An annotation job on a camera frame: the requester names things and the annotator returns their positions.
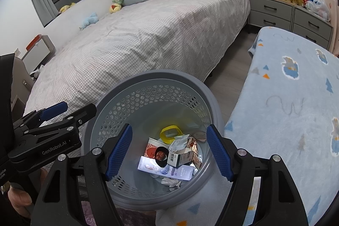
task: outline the power outlet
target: power outlet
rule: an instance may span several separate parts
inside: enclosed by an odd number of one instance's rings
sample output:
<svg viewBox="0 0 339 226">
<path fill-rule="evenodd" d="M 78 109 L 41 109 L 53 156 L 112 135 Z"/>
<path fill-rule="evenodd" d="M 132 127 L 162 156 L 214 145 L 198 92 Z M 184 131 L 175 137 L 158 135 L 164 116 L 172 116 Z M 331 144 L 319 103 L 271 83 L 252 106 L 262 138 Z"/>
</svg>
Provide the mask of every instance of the power outlet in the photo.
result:
<svg viewBox="0 0 339 226">
<path fill-rule="evenodd" d="M 19 48 L 17 48 L 15 51 L 14 51 L 14 56 L 15 57 L 17 57 L 17 56 L 19 56 L 20 55 L 20 50 L 19 50 Z"/>
</svg>

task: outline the screw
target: screw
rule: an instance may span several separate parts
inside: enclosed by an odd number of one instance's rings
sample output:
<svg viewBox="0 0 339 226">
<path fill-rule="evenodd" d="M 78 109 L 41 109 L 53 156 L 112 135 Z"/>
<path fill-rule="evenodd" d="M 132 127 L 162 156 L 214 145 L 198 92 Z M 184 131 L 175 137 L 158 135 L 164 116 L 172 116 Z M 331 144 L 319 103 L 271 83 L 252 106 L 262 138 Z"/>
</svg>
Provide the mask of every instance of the screw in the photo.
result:
<svg viewBox="0 0 339 226">
<path fill-rule="evenodd" d="M 100 153 L 101 153 L 101 148 L 94 148 L 94 149 L 92 150 L 92 153 L 93 153 L 94 155 L 100 154 Z"/>
<path fill-rule="evenodd" d="M 240 155 L 240 156 L 245 156 L 247 154 L 247 151 L 245 151 L 244 149 L 238 149 L 237 153 Z"/>
<path fill-rule="evenodd" d="M 281 157 L 279 155 L 273 155 L 272 158 L 275 162 L 279 162 L 281 160 Z"/>
<path fill-rule="evenodd" d="M 66 155 L 65 154 L 60 154 L 59 156 L 58 156 L 58 160 L 59 161 L 64 161 L 66 159 Z"/>
</svg>

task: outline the gray floor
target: gray floor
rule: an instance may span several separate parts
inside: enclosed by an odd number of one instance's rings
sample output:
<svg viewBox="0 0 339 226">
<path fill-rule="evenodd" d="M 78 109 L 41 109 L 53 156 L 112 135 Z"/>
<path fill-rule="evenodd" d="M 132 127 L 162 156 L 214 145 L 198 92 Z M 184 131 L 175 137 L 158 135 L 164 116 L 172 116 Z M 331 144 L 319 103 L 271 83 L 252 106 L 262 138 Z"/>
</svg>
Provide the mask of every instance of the gray floor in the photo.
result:
<svg viewBox="0 0 339 226">
<path fill-rule="evenodd" d="M 255 38 L 256 34 L 242 30 L 213 70 L 213 76 L 205 81 L 219 103 L 224 123 L 228 121 L 247 77 L 251 65 L 247 51 Z"/>
</svg>

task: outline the laundry basket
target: laundry basket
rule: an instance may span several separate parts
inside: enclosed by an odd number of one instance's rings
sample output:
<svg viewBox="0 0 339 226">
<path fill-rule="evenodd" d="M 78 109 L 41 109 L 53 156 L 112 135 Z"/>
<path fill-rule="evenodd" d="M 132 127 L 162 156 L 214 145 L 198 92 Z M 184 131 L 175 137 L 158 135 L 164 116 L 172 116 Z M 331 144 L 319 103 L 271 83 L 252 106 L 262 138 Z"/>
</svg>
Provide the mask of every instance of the laundry basket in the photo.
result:
<svg viewBox="0 0 339 226">
<path fill-rule="evenodd" d="M 134 210 L 167 209 L 195 194 L 215 169 L 207 142 L 198 143 L 202 165 L 192 179 L 170 191 L 160 178 L 137 169 L 149 137 L 159 139 L 162 128 L 177 125 L 183 133 L 206 131 L 211 123 L 223 133 L 218 103 L 201 81 L 174 70 L 152 70 L 118 84 L 97 103 L 97 116 L 82 136 L 82 154 L 101 147 L 119 134 L 125 123 L 133 139 L 119 173 L 110 181 L 110 194 L 118 206 Z"/>
</svg>

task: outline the blue gripper pad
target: blue gripper pad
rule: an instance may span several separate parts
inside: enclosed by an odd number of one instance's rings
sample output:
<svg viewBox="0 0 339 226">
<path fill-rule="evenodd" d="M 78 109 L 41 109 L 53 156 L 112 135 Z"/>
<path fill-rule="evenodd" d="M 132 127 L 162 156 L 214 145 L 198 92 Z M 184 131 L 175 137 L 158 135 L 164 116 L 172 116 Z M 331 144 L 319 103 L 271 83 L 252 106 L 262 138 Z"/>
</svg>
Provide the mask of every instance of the blue gripper pad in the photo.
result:
<svg viewBox="0 0 339 226">
<path fill-rule="evenodd" d="M 43 122 L 49 121 L 54 117 L 66 112 L 68 109 L 68 105 L 65 101 L 62 101 L 54 106 L 46 108 L 40 115 L 40 120 Z"/>
<path fill-rule="evenodd" d="M 231 158 L 219 139 L 219 137 L 221 139 L 222 137 L 220 134 L 218 137 L 211 126 L 208 126 L 207 128 L 206 137 L 221 175 L 226 177 L 228 181 L 232 181 L 234 174 L 232 171 Z"/>
<path fill-rule="evenodd" d="M 128 125 L 108 158 L 107 171 L 105 173 L 106 179 L 111 180 L 118 174 L 129 145 L 132 142 L 132 136 L 132 127 Z"/>
</svg>

